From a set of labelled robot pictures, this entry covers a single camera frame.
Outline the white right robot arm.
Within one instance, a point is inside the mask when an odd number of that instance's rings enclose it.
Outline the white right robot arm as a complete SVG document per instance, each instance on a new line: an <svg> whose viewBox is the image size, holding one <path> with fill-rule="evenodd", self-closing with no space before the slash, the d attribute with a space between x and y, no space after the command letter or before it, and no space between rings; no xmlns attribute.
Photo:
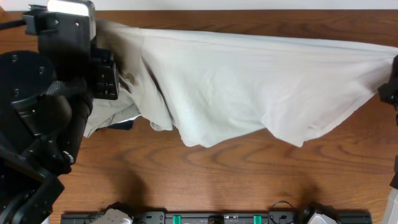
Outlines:
<svg viewBox="0 0 398 224"><path fill-rule="evenodd" d="M392 62L392 70L389 81L382 84L378 89L379 99L392 105L397 112L397 56ZM394 176L390 182L392 190L388 196L386 210L382 218L382 224L397 224L397 156L394 162Z"/></svg>

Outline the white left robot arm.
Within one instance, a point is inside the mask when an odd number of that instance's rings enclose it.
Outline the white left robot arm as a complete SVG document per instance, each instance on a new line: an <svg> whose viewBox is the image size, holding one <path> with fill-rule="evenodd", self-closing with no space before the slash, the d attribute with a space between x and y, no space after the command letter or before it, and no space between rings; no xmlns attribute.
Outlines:
<svg viewBox="0 0 398 224"><path fill-rule="evenodd" d="M41 223L64 191L95 98L115 100L111 51L52 47L1 55L1 222Z"/></svg>

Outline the light grey t-shirt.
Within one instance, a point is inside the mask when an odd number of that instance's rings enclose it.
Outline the light grey t-shirt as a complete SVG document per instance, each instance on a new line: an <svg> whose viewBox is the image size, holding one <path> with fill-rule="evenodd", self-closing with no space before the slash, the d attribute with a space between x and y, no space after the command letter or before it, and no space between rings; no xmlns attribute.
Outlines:
<svg viewBox="0 0 398 224"><path fill-rule="evenodd" d="M127 90L157 131L211 147L260 129L300 147L387 82L395 47L97 23Z"/></svg>

